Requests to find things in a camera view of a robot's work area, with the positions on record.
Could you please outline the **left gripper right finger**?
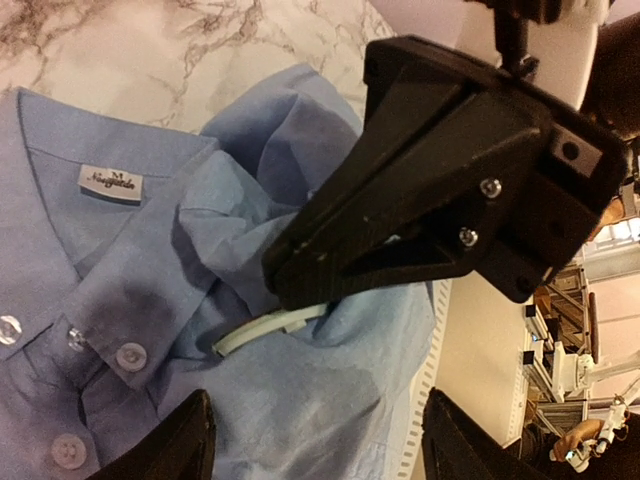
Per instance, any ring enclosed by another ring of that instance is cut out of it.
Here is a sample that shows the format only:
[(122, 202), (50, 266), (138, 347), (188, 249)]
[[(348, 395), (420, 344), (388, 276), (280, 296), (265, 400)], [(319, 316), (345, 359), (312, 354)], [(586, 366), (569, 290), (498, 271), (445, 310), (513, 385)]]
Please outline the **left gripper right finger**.
[(444, 392), (433, 388), (423, 414), (428, 479), (534, 480), (545, 475), (509, 454)]

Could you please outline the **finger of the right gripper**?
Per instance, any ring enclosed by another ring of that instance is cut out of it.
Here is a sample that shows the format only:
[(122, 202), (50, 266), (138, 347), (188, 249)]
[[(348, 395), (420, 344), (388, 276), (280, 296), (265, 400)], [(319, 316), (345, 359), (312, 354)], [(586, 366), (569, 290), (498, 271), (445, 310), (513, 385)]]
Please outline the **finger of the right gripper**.
[(308, 255), (319, 257), (348, 241), (379, 241), (381, 215), (392, 206), (383, 175), (399, 156), (474, 93), (464, 80), (396, 80), (377, 106), (367, 104), (361, 137), (329, 179), (278, 236), (263, 256), (269, 290), (285, 293), (287, 275), (304, 269)]
[(333, 302), (379, 287), (463, 276), (476, 270), (504, 224), (541, 146), (531, 125), (484, 125), (469, 134), (441, 124), (383, 175), (392, 206), (379, 241), (348, 241), (287, 275), (287, 309)]

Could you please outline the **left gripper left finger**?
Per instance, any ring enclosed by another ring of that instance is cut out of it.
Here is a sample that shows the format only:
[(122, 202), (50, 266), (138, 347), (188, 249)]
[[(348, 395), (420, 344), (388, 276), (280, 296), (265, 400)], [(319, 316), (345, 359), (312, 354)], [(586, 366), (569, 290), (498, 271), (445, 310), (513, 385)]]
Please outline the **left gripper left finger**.
[(216, 447), (211, 400), (192, 392), (135, 447), (91, 476), (94, 480), (210, 480)]

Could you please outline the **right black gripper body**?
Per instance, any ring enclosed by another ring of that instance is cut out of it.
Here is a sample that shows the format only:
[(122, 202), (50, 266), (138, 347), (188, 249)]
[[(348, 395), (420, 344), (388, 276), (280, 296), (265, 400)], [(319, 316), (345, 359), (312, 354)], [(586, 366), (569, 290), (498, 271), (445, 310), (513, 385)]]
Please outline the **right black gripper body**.
[(464, 134), (484, 125), (531, 125), (541, 146), (474, 272), (522, 303), (550, 281), (591, 233), (626, 174), (628, 149), (540, 90), (466, 55), (414, 36), (371, 43), (365, 56), (367, 104), (396, 80), (464, 80), (474, 93), (441, 124)]

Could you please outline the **blue button-up shirt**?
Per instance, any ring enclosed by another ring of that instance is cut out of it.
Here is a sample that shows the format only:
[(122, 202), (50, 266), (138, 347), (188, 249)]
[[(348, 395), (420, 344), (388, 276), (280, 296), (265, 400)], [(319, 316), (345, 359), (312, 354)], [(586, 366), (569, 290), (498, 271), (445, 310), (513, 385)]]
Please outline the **blue button-up shirt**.
[(311, 67), (197, 135), (16, 89), (1, 98), (1, 475), (85, 479), (192, 391), (217, 479), (388, 479), (434, 326), (413, 284), (347, 298), (227, 357), (278, 305), (261, 257), (342, 163), (359, 121)]

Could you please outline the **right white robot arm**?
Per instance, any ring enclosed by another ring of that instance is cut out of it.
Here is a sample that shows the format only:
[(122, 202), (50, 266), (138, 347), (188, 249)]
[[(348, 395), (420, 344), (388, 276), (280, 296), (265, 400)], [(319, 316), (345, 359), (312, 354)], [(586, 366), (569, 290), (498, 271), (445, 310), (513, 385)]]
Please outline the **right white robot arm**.
[(577, 253), (632, 154), (583, 106), (606, 1), (468, 1), (446, 47), (368, 44), (364, 129), (266, 250), (287, 309), (479, 273), (523, 303)]

